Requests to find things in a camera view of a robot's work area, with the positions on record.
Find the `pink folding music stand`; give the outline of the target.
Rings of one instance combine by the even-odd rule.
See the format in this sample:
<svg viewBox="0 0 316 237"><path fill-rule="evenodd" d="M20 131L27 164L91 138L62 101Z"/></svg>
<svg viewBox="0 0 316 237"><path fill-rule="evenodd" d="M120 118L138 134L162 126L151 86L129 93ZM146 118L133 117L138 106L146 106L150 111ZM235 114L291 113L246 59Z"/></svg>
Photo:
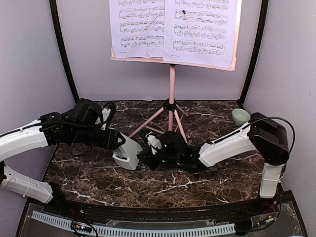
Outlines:
<svg viewBox="0 0 316 237"><path fill-rule="evenodd" d="M163 106L163 110L167 110L169 112L169 116L168 116L168 129L169 130L173 129L173 123L174 122L177 123L178 128L182 128L180 115L184 114L184 110L181 109L176 104L176 100L175 100L175 79L176 79L176 66L183 65L183 64L164 61L163 60L163 56L161 58L150 58L150 57L127 58L127 59L116 58L115 55L114 55L113 48L112 48L112 60L115 60L115 61L151 62L151 63L168 64L169 68L170 68L170 73L169 73L169 75L170 75L170 94L169 94L169 99L166 102L166 105Z"/></svg>

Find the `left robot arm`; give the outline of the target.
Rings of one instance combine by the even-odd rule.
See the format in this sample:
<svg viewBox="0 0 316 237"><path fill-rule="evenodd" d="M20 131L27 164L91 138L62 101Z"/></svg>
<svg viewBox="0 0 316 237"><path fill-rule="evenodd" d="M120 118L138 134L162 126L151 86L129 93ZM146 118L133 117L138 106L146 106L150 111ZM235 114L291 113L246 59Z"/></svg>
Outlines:
<svg viewBox="0 0 316 237"><path fill-rule="evenodd" d="M60 143L68 146L77 143L106 150L116 150L126 139L109 124L116 112L113 102L101 107L88 100L79 99L76 105L64 112L52 112L18 129L0 136L0 187L1 189L50 203L59 215L66 215L70 205L60 196L57 185L41 182L16 172L4 161L31 150L51 147Z"/></svg>

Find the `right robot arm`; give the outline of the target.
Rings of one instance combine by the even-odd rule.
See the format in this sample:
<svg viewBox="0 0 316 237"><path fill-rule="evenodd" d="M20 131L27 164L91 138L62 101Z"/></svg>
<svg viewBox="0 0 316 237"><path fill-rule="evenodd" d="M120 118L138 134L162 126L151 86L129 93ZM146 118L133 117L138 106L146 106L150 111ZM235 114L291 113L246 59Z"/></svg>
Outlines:
<svg viewBox="0 0 316 237"><path fill-rule="evenodd" d="M163 164L197 173L239 154L258 151L264 158L264 167L260 197L253 201L252 210L256 214L263 214L271 206L271 198L277 192L277 184L294 147L288 143L287 130L277 122L279 119L256 112L240 128L195 147L190 147L183 136L175 131L168 131L160 137L142 131L147 148L137 157L150 170L156 170Z"/></svg>

